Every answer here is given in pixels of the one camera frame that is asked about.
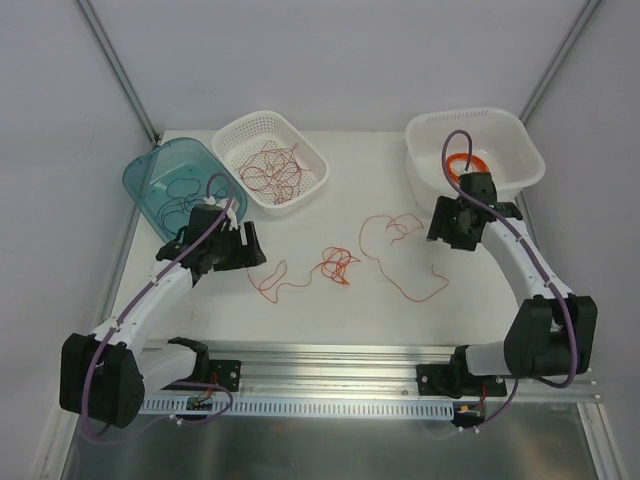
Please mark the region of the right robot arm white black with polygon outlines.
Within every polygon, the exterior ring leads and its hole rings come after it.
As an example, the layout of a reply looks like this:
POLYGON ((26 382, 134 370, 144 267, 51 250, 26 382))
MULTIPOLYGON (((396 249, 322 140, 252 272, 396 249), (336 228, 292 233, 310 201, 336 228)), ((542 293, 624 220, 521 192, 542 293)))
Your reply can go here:
POLYGON ((450 386, 469 395, 487 376, 534 379, 568 387, 586 372, 592 351, 597 306, 576 295, 546 263, 512 202, 500 202, 488 173, 464 174, 457 198, 438 198, 428 239, 473 251, 482 246, 497 262, 519 308, 505 338, 455 349, 450 386))

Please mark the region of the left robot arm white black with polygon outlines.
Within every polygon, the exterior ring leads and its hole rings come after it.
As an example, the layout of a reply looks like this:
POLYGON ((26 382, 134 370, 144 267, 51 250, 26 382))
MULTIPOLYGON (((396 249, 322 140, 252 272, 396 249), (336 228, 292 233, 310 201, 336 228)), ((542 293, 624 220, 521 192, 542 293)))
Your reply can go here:
POLYGON ((91 333, 65 340, 60 407, 85 421, 125 428, 150 395, 173 385, 203 387, 212 377, 206 344, 174 337, 156 351, 144 346, 203 276, 265 261, 253 222, 238 221, 228 207, 194 207, 188 223, 158 250, 148 279, 122 311, 91 333))

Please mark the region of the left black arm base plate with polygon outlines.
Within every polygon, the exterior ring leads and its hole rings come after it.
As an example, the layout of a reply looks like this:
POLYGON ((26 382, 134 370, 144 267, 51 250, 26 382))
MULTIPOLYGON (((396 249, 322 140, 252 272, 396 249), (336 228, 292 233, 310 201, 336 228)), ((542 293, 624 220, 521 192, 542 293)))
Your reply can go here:
POLYGON ((204 380, 217 384, 230 392, 238 392, 241 381, 242 362, 240 360, 211 359, 204 380))

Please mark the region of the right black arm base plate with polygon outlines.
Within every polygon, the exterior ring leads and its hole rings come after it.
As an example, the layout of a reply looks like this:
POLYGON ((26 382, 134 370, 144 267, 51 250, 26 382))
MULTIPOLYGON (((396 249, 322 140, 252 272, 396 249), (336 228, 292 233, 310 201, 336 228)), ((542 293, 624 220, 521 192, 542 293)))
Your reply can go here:
POLYGON ((417 365, 416 382, 420 396, 443 396, 456 400, 465 396, 490 398, 507 396, 505 383, 499 383, 495 376, 459 373, 448 364, 417 365))

